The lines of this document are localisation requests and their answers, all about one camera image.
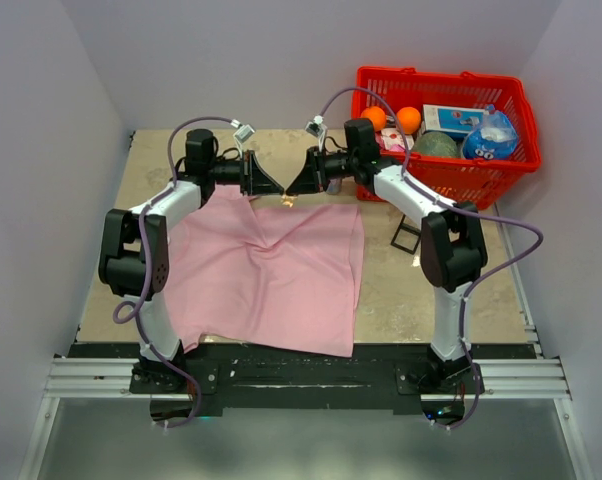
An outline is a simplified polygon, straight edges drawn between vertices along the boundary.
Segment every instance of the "pink towel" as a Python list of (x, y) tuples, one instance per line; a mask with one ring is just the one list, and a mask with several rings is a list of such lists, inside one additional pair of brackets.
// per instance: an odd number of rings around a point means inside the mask
[(351, 356), (363, 264), (358, 206), (252, 210), (229, 191), (218, 189), (170, 232), (164, 291), (185, 350), (214, 334)]

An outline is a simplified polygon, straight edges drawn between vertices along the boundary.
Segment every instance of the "blue plastic bag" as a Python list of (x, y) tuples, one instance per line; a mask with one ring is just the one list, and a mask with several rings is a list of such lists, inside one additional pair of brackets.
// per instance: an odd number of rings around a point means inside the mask
[(505, 160), (514, 152), (519, 135), (503, 112), (488, 107), (489, 115), (484, 115), (481, 123), (475, 125), (463, 141), (464, 158), (484, 160)]

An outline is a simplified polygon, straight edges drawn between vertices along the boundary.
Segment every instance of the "beige tabletop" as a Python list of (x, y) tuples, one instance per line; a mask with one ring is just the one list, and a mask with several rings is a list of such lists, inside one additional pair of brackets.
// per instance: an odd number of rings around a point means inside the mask
[[(220, 150), (233, 146), (231, 132), (215, 132)], [(137, 131), (123, 181), (116, 201), (117, 208), (130, 208), (159, 192), (170, 178), (166, 159), (167, 130)], [(331, 131), (344, 144), (342, 131)], [(174, 156), (184, 152), (185, 134), (174, 142)], [(303, 130), (261, 130), (248, 142), (257, 152), (259, 163), (281, 185), (288, 186), (301, 170), (305, 150), (315, 139)], [(356, 315), (356, 342), (429, 342), (434, 328), (434, 294), (419, 267), (418, 252), (409, 255), (390, 246), (401, 220), (401, 213), (387, 203), (359, 202), (356, 185), (345, 181), (340, 195), (301, 196), (295, 205), (322, 203), (358, 203), (365, 229), (365, 253), (361, 295)], [(280, 207), (280, 197), (255, 200), (254, 208)], [(488, 268), (506, 258), (497, 227), (483, 223), (488, 248)], [(78, 341), (136, 341), (134, 322), (115, 325), (112, 310), (120, 301), (95, 275), (86, 304)], [(511, 273), (504, 270), (480, 285), (473, 294), (470, 339), (475, 343), (524, 343), (526, 335)], [(206, 337), (204, 341), (227, 341)]]

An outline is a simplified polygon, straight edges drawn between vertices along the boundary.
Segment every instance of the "robotic arm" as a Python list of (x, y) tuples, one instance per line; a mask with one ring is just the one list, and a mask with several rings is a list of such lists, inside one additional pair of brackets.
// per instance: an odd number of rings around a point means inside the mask
[[(487, 263), (487, 253), (478, 219), (458, 215), (411, 188), (403, 181), (401, 165), (391, 157), (383, 157), (374, 138), (369, 120), (355, 119), (345, 123), (347, 149), (326, 153), (312, 147), (306, 152), (303, 170), (285, 190), (260, 168), (253, 151), (241, 152), (239, 160), (216, 157), (216, 138), (209, 130), (188, 132), (184, 171), (177, 181), (154, 199), (129, 211), (113, 209), (106, 215), (99, 262), (99, 278), (110, 285), (115, 295), (135, 304), (139, 310), (145, 336), (163, 357), (172, 360), (180, 350), (180, 340), (172, 330), (162, 290), (169, 274), (168, 232), (186, 215), (203, 207), (216, 184), (239, 185), (246, 195), (283, 193), (289, 196), (325, 191), (332, 179), (353, 176), (359, 185), (399, 208), (413, 222), (421, 225), (421, 266), (435, 290), (435, 334), (430, 345), (430, 372), (443, 381), (469, 368), (459, 339), (459, 308), (463, 292), (476, 280)], [(413, 179), (421, 188), (428, 187)], [(443, 204), (476, 212), (471, 203), (454, 204), (438, 197)], [(140, 238), (138, 219), (146, 209), (145, 231), (149, 251), (135, 251), (130, 244)], [(458, 234), (450, 240), (450, 232)], [(147, 255), (151, 258), (151, 285), (145, 298)], [(467, 332), (469, 322), (465, 323)], [(462, 339), (468, 350), (470, 344)], [(155, 363), (156, 355), (145, 342), (141, 354)]]

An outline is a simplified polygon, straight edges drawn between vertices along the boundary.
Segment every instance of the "orange ball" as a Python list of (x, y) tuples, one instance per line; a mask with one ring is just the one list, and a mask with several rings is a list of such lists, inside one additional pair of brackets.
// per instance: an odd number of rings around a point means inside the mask
[(397, 119), (406, 135), (412, 135), (421, 126), (421, 112), (413, 107), (403, 107), (397, 112)]
[(361, 118), (367, 118), (372, 122), (374, 131), (378, 132), (385, 128), (385, 111), (381, 107), (368, 107), (361, 112)]

